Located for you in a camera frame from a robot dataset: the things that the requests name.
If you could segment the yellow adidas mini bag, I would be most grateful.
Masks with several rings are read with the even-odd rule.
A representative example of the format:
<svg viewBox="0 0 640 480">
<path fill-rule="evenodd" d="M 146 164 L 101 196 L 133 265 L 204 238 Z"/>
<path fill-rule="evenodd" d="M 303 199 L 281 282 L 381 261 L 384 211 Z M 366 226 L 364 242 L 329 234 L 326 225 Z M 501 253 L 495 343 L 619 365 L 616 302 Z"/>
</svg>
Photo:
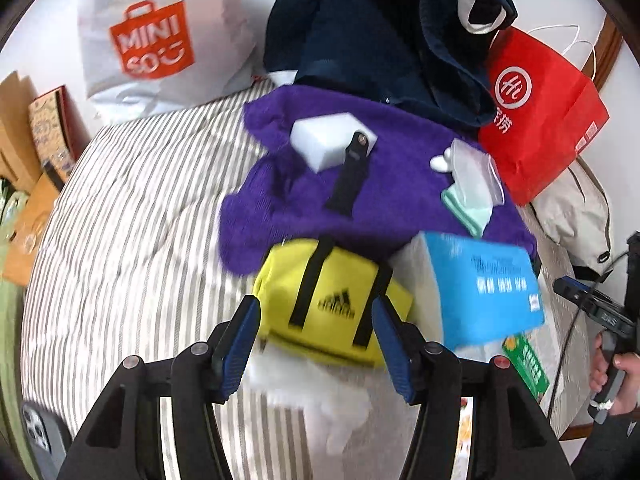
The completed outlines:
<svg viewBox="0 0 640 480">
<path fill-rule="evenodd" d="M 392 268 L 348 252 L 334 240 L 298 238 L 273 246 L 253 287 L 260 339 L 335 365 L 380 367 L 373 301 L 386 296 L 402 320 L 413 298 Z"/>
</svg>

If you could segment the blue tissue pack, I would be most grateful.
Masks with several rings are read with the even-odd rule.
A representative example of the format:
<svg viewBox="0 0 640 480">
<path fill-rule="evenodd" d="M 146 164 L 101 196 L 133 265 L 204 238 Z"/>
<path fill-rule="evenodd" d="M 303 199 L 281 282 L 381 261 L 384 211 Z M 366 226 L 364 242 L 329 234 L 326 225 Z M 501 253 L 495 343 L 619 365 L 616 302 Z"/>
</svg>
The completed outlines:
<svg viewBox="0 0 640 480">
<path fill-rule="evenodd" d="M 421 232 L 390 266 L 413 296 L 409 322 L 452 351 L 544 324 L 538 280 L 521 247 Z"/>
</svg>

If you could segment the white canvas bag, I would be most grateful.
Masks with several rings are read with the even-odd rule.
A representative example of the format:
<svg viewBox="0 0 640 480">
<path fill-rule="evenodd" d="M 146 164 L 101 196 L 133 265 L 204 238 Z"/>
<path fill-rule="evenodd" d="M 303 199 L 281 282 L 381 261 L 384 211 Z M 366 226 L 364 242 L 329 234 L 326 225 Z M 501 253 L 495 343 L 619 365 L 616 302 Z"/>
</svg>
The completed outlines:
<svg viewBox="0 0 640 480">
<path fill-rule="evenodd" d="M 611 208 L 605 189 L 578 157 L 532 200 L 540 226 L 563 247 L 578 280 L 594 282 L 611 273 Z"/>
</svg>

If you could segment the smartphone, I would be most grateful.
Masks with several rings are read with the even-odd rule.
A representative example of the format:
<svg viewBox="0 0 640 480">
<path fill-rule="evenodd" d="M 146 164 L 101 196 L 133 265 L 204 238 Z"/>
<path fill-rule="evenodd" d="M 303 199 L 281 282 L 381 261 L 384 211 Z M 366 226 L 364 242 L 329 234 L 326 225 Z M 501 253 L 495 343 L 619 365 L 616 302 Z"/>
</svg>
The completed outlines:
<svg viewBox="0 0 640 480">
<path fill-rule="evenodd" d="M 60 416 L 30 401 L 22 403 L 21 418 L 39 478 L 56 480 L 72 444 L 70 430 Z"/>
</svg>

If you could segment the white Miniso plastic bag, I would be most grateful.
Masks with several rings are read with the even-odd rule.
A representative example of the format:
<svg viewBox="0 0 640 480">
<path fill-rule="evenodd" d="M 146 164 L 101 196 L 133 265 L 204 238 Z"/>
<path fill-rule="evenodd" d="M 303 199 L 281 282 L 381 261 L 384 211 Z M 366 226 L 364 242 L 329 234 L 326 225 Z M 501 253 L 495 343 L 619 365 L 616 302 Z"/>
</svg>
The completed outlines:
<svg viewBox="0 0 640 480">
<path fill-rule="evenodd" d="M 88 100 L 106 122 L 182 110 L 252 83 L 242 0 L 81 0 Z"/>
</svg>

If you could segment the navy blue tote bag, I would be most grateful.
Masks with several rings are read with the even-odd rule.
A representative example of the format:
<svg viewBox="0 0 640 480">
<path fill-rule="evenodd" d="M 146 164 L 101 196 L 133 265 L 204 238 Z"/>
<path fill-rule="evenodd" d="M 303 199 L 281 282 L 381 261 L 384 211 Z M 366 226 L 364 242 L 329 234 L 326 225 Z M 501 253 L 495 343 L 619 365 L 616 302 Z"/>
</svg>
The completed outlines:
<svg viewBox="0 0 640 480">
<path fill-rule="evenodd" d="M 473 133 L 497 107 L 486 68 L 513 0 L 276 0 L 264 66 Z"/>
</svg>

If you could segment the mint green cloth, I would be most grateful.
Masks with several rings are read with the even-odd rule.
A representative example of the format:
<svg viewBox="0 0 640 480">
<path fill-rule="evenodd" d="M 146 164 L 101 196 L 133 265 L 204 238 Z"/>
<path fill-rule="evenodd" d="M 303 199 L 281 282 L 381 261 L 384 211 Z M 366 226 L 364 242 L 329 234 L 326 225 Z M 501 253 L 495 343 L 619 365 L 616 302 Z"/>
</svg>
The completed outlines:
<svg viewBox="0 0 640 480">
<path fill-rule="evenodd" d="M 486 226 L 491 219 L 491 207 L 464 206 L 454 184 L 440 193 L 440 199 L 472 237 L 483 237 Z"/>
</svg>

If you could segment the white mesh drawstring pouch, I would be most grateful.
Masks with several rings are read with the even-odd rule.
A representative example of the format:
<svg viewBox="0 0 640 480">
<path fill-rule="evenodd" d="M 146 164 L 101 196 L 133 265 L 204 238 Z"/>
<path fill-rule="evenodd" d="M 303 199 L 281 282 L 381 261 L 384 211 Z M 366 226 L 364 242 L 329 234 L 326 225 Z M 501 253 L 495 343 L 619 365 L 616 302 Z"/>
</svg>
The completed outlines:
<svg viewBox="0 0 640 480">
<path fill-rule="evenodd" d="M 495 162 L 469 143 L 454 139 L 449 148 L 431 158 L 431 170 L 451 174 L 463 206 L 489 208 L 506 201 Z"/>
</svg>

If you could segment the purple towel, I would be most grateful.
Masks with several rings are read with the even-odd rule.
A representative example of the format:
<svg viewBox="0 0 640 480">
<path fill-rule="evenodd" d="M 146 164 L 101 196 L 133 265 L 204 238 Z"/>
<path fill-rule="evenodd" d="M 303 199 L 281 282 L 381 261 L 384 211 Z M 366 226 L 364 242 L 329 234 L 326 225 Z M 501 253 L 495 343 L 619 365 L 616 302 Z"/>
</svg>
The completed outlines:
<svg viewBox="0 0 640 480">
<path fill-rule="evenodd" d="M 296 120 L 337 113 L 354 115 L 378 137 L 350 217 L 324 206 L 338 169 L 316 174 L 290 144 Z M 308 86 L 280 87 L 245 104 L 243 119 L 267 153 L 221 204 L 219 255 L 229 271 L 257 272 L 272 246 L 293 238 L 329 235 L 382 261 L 421 231 L 468 235 L 440 199 L 450 177 L 428 166 L 456 132 L 387 104 Z"/>
</svg>

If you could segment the patterned gift box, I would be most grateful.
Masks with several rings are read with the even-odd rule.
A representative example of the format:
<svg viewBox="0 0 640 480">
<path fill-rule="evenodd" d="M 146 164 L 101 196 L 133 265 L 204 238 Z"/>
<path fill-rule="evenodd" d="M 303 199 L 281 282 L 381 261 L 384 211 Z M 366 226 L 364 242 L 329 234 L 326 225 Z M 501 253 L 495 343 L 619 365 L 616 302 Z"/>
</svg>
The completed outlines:
<svg viewBox="0 0 640 480">
<path fill-rule="evenodd" d="M 51 165 L 66 182 L 90 142 L 66 88 L 37 96 L 29 104 L 28 118 L 40 162 Z"/>
</svg>

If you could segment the green snack packet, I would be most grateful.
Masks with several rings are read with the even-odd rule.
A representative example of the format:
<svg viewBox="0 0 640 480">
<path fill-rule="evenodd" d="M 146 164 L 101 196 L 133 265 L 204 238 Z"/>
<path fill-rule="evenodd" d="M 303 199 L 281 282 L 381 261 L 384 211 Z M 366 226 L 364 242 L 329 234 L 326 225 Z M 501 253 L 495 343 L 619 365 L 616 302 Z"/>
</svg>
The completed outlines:
<svg viewBox="0 0 640 480">
<path fill-rule="evenodd" d="M 506 357 L 515 366 L 538 403 L 546 394 L 550 382 L 534 347 L 525 335 L 506 337 L 502 343 Z"/>
</svg>

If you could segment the red paper shopping bag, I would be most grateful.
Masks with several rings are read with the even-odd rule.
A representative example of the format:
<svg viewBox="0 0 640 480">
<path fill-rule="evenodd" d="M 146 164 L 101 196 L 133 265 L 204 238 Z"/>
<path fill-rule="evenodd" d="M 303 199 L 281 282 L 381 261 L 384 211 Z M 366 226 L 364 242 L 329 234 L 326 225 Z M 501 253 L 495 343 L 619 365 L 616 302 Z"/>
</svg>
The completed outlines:
<svg viewBox="0 0 640 480">
<path fill-rule="evenodd" d="M 521 29 L 500 32 L 487 69 L 497 111 L 478 140 L 514 203 L 524 206 L 574 162 L 608 110 L 590 77 Z"/>
</svg>

